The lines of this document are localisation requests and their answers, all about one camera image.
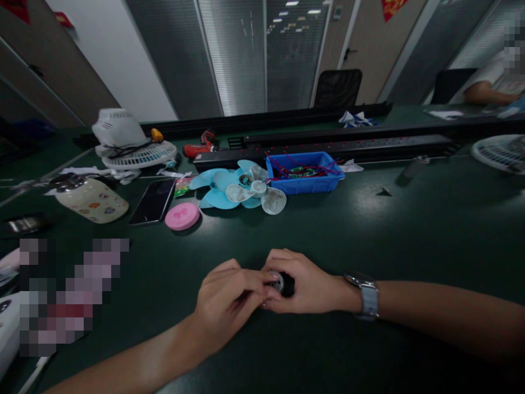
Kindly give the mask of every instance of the red decoration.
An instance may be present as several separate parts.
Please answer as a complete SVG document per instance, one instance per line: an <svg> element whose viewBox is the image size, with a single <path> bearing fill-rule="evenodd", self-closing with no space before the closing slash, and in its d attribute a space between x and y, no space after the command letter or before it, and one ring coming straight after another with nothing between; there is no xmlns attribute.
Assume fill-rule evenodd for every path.
<svg viewBox="0 0 525 394"><path fill-rule="evenodd" d="M388 22L408 0L381 0L383 3L384 22Z"/></svg>
<svg viewBox="0 0 525 394"><path fill-rule="evenodd" d="M28 25L31 24L29 21L29 10L27 9L27 0L0 0L0 5L11 11L13 14L18 16Z"/></svg>
<svg viewBox="0 0 525 394"><path fill-rule="evenodd" d="M73 24L69 20L69 18L64 14L63 12L55 12L56 20L62 25L66 27L73 27Z"/></svg>

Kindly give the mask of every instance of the wristwatch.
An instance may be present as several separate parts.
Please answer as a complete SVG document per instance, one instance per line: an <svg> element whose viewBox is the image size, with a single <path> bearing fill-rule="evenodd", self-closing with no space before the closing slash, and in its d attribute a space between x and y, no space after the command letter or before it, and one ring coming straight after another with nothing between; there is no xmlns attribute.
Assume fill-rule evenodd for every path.
<svg viewBox="0 0 525 394"><path fill-rule="evenodd" d="M377 307L377 286L376 281L368 275L357 271L345 271L343 278L352 286L361 289L361 296L363 297L363 312L361 314L354 314L355 317L365 321L374 321L379 317Z"/></svg>

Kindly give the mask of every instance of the white fan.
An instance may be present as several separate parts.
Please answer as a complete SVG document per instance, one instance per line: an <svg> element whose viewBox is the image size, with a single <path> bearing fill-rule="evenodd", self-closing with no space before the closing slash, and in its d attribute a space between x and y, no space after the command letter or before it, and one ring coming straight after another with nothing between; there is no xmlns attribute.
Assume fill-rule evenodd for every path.
<svg viewBox="0 0 525 394"><path fill-rule="evenodd" d="M486 138L472 146L472 156L490 167L525 175L525 135Z"/></svg>
<svg viewBox="0 0 525 394"><path fill-rule="evenodd" d="M92 130L101 144L96 147L97 155L110 169L150 167L171 160L177 154L171 142L152 143L133 115L122 108L101 109Z"/></svg>

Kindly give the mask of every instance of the black chair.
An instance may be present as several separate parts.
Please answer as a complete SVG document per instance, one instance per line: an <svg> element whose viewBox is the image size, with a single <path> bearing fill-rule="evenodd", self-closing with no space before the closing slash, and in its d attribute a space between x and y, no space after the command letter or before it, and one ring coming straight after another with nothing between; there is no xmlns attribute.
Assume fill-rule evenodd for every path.
<svg viewBox="0 0 525 394"><path fill-rule="evenodd" d="M359 69L323 71L317 83L314 107L353 107L359 94L363 73Z"/></svg>
<svg viewBox="0 0 525 394"><path fill-rule="evenodd" d="M436 77L436 86L431 104L448 104L459 89L477 71L477 68L456 68L440 71Z"/></svg>

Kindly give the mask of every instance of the pixelated area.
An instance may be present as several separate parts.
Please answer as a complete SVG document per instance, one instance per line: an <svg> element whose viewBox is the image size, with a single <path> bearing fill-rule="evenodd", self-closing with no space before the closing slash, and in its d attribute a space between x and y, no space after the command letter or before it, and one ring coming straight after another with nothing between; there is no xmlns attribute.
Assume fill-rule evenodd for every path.
<svg viewBox="0 0 525 394"><path fill-rule="evenodd" d="M505 20L505 73L525 81L525 13L509 13Z"/></svg>
<svg viewBox="0 0 525 394"><path fill-rule="evenodd" d="M129 239L93 239L91 245L76 240L68 248L63 243L20 240L21 357L50 356L57 345L92 330L95 308L120 277L123 253L130 249ZM82 264L63 268L58 258Z"/></svg>

